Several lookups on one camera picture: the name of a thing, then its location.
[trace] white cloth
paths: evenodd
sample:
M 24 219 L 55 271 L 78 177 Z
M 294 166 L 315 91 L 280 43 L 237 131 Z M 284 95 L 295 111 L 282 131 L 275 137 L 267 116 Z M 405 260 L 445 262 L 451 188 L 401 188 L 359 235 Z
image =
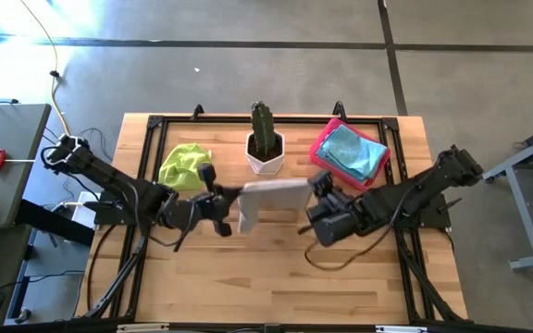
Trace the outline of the white cloth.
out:
M 239 233 L 249 233 L 258 223 L 261 208 L 304 209 L 312 195 L 307 179 L 273 179 L 244 184 L 238 197 Z

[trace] yellow cable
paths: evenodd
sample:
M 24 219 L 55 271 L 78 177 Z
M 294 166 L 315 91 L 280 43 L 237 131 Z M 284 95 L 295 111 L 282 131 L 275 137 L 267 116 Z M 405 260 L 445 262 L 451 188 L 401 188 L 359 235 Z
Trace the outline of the yellow cable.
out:
M 36 15 L 34 15 L 34 13 L 32 13 L 32 11 L 28 7 L 28 5 L 26 5 L 24 0 L 19 0 L 19 1 L 26 7 L 26 9 L 30 12 L 32 17 L 34 19 L 36 19 L 36 22 L 38 22 L 38 24 L 41 26 L 41 28 L 43 28 L 43 31 L 46 34 L 46 37 L 48 38 L 48 41 L 51 43 L 51 46 L 53 46 L 53 51 L 55 52 L 55 72 L 58 73 L 57 69 L 58 69 L 59 59 L 58 59 L 58 55 L 56 54 L 56 47 L 55 47 L 55 43 L 53 43 L 53 39 L 48 34 L 48 31 L 44 28 L 44 25 L 41 23 L 41 21 L 38 20 L 38 18 L 36 18 Z M 59 105 L 56 104 L 56 99 L 55 99 L 55 81 L 56 81 L 56 78 L 53 77 L 53 82 L 51 83 L 51 100 L 53 101 L 53 107 L 55 108 L 56 114 L 59 116 L 59 119 L 61 120 L 61 123 L 63 124 L 63 129 L 65 130 L 65 133 L 67 135 L 70 135 L 69 127 L 67 126 L 67 123 L 65 122 L 65 118 L 63 117 L 63 114 L 61 114 L 61 111 L 59 111 Z

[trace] gray metal stand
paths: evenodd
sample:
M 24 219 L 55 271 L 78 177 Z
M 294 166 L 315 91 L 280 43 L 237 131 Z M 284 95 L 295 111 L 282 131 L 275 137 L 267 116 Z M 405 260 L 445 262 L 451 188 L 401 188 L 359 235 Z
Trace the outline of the gray metal stand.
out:
M 533 220 L 528 209 L 527 198 L 524 197 L 522 186 L 520 186 L 518 174 L 518 171 L 522 169 L 533 170 L 533 164 L 528 164 L 530 162 L 533 162 L 533 145 L 527 147 L 515 156 L 507 159 L 505 162 L 487 171 L 482 175 L 482 178 L 487 183 L 492 183 L 497 177 L 507 176 L 509 179 L 509 184 L 511 185 L 511 190 L 515 197 L 517 209 L 519 210 L 522 221 L 524 222 L 524 228 L 526 229 L 526 234 L 533 251 Z M 512 261 L 509 263 L 509 265 L 514 271 L 520 268 L 532 267 L 533 255 L 526 258 L 521 258 L 517 261 Z

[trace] cactus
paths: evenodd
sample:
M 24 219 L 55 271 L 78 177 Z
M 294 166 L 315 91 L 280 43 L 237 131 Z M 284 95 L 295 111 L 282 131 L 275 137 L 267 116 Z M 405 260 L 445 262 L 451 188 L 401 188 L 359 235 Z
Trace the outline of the cactus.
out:
M 268 152 L 275 148 L 275 125 L 270 108 L 262 101 L 252 104 L 252 131 L 254 132 L 256 151 L 267 156 Z

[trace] wooden tabletop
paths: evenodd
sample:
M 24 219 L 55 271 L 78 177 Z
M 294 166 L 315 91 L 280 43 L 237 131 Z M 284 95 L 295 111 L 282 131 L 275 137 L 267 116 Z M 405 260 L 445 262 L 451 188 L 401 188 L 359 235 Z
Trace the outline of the wooden tabletop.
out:
M 113 166 L 132 177 L 137 175 L 148 117 L 149 114 L 126 114 L 118 137 Z M 398 119 L 408 174 L 413 176 L 432 165 L 423 120 L 421 117 Z M 170 124 L 164 158 L 177 144 L 195 142 L 212 151 L 217 182 L 223 185 L 242 185 L 258 179 L 311 177 L 319 168 L 310 163 L 307 154 L 323 128 L 323 124 L 276 124 L 276 129 L 285 135 L 286 141 L 285 161 L 276 176 L 256 176 L 248 165 L 244 141 L 250 124 Z M 361 125 L 357 128 L 378 139 L 376 127 Z M 156 134 L 152 140 L 147 179 L 151 178 L 158 137 Z M 390 136 L 389 146 L 392 149 L 393 170 L 398 170 Z M 339 179 L 335 179 L 335 182 L 345 191 L 356 194 Z M 378 177 L 374 186 L 384 183 L 384 177 Z M 180 197 L 192 194 L 192 191 L 182 192 Z M 310 204 L 315 202 L 316 199 L 312 198 Z M 234 230 L 234 235 L 229 238 L 220 238 L 215 234 L 212 223 L 206 221 L 201 222 L 189 235 L 178 253 L 150 243 L 136 315 L 138 322 L 408 322 L 393 237 L 387 237 L 371 253 L 360 257 L 342 271 L 326 272 L 310 266 L 304 260 L 304 249 L 314 239 L 309 232 L 297 235 L 298 227 L 308 223 L 305 212 L 261 212 L 260 223 L 250 235 L 235 233 L 238 214 L 238 207 L 234 205 L 227 219 Z M 154 228 L 152 232 L 166 241 L 175 240 L 179 235 L 178 231 L 167 228 Z M 103 229 L 96 232 L 92 252 L 102 233 Z M 353 236 L 331 248 L 316 248 L 312 257 L 323 265 L 337 265 L 354 251 L 363 250 L 371 244 L 378 234 L 363 238 Z M 431 282 L 453 310 L 466 317 L 451 244 L 437 230 L 423 228 L 420 234 Z M 105 292 L 117 273 L 124 235 L 125 228 L 116 227 L 101 247 L 93 271 L 93 303 Z M 414 277 L 413 281 L 417 309 L 423 314 L 420 289 Z M 128 303 L 130 282 L 129 279 L 126 292 L 123 293 L 121 313 Z M 86 283 L 81 286 L 76 315 L 86 311 L 85 286 Z

